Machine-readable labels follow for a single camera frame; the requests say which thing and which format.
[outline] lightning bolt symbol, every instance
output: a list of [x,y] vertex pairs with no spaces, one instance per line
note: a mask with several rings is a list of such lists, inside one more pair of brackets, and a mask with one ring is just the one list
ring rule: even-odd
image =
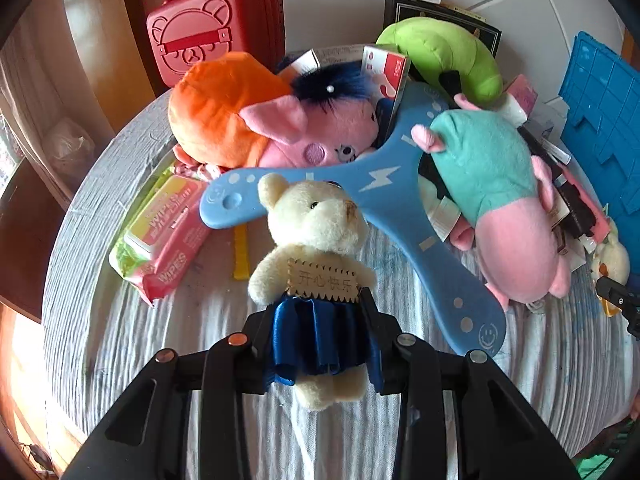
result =
[[369,171],[369,174],[373,177],[373,182],[371,184],[366,185],[360,191],[368,191],[369,189],[375,189],[377,187],[388,186],[389,184],[393,184],[391,179],[389,179],[389,175],[392,174],[395,170],[399,170],[400,166],[395,166],[394,168],[383,168],[382,170]]

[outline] orange hat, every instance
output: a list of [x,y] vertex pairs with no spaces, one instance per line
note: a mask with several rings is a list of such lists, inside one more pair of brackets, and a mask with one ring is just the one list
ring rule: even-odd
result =
[[270,140],[250,130],[245,106],[291,94],[281,78],[245,52],[193,66],[169,98],[169,124],[185,153],[226,168],[258,164]]

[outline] blue skirt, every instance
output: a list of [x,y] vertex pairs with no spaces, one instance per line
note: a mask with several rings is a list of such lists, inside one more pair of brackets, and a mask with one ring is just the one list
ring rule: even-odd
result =
[[286,385],[298,374],[338,374],[367,361],[369,337],[357,304],[283,295],[272,331],[271,377]]

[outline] red bear suitcase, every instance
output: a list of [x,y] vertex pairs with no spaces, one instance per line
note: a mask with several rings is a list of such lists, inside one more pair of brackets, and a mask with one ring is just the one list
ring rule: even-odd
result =
[[146,28],[171,87],[197,62],[231,50],[248,52],[270,70],[284,56],[282,0],[166,0]]

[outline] bolt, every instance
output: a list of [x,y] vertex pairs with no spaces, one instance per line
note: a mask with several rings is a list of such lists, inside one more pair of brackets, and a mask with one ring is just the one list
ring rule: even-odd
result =
[[175,352],[170,348],[165,348],[156,354],[157,363],[169,363],[175,358]]
[[230,335],[227,341],[231,346],[242,346],[244,343],[249,341],[249,338],[242,332],[236,332],[235,334]]
[[415,345],[415,335],[404,332],[398,336],[398,344],[402,346]]
[[471,362],[481,365],[486,362],[488,357],[482,350],[473,350],[471,354],[469,354],[469,359],[471,359]]

